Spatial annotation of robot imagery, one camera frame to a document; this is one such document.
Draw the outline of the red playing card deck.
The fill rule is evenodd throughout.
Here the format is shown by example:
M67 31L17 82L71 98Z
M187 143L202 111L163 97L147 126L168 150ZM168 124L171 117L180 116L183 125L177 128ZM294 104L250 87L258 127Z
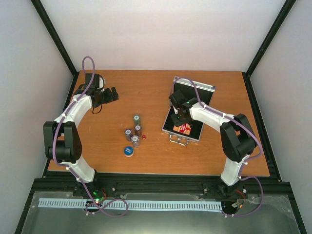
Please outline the red playing card deck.
M173 131L178 132L180 134L190 135L191 133L191 126L188 123L184 123L180 126L174 126Z

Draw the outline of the aluminium poker case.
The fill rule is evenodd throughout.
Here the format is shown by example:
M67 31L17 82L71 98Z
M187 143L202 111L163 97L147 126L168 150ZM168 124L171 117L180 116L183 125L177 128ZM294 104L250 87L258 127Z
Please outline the aluminium poker case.
M199 100L208 105L215 92L215 86L201 83L198 81L189 81L187 78L174 77L173 87L169 96L169 105L172 103L179 109L178 114L189 114L191 116L191 108L198 103ZM190 135L180 134L173 131L174 124L170 115L174 113L170 106L167 117L164 121L162 132L169 135L169 141L182 146L188 145L190 141L198 143L203 130L203 123L194 120L191 116L192 130Z

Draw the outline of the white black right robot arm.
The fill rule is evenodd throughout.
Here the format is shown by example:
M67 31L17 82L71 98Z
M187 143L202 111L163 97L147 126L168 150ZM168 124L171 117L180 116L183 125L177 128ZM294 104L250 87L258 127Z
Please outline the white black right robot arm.
M181 91L172 93L169 100L174 109L171 119L175 126L199 121L220 133L226 162L217 187L220 194L229 196L241 179L242 168L248 164L255 148L258 147L263 153L248 118L244 114L234 116L223 113L195 97L187 100Z

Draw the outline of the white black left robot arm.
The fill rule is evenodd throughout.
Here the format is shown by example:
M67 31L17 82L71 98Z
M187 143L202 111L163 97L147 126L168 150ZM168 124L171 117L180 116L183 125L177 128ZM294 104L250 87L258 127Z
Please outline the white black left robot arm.
M54 121L43 125L45 155L57 165L73 173L90 196L101 192L101 183L95 180L96 170L82 156L82 143L78 126L90 109L102 108L118 100L115 87L106 88L105 79L99 74L87 73L85 82L74 92L68 107Z

